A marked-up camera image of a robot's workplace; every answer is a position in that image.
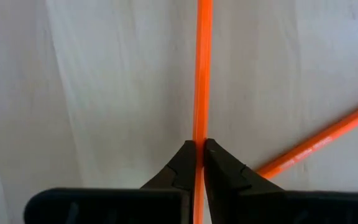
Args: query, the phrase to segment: orange straw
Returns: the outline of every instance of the orange straw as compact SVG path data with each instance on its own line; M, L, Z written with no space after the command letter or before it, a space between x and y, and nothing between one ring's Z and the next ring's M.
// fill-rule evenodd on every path
M358 127L358 110L264 165L257 173L267 179L272 178L356 127Z
M208 130L209 68L211 62L212 0L198 0L196 80L193 117L193 140L196 142L196 184L194 224L203 223L204 174L203 148Z

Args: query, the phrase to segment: orange plastic rod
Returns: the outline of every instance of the orange plastic rod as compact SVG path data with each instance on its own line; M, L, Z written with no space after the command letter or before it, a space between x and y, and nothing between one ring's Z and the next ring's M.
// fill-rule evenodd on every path
M269 162L257 173L267 179L272 178L356 127L358 127L358 110Z
M208 131L209 69L211 63L213 0L198 0L196 75L193 115L193 140L196 143L196 184L193 223L203 223L204 173L203 148Z

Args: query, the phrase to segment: orange rod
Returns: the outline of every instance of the orange rod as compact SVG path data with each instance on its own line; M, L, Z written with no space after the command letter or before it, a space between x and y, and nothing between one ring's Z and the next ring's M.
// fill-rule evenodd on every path
M358 127L358 110L264 165L257 173L267 179L272 178L356 127Z
M198 0L196 75L193 115L193 140L196 143L196 183L193 223L203 223L204 174L203 148L208 130L209 69L211 63L213 0Z

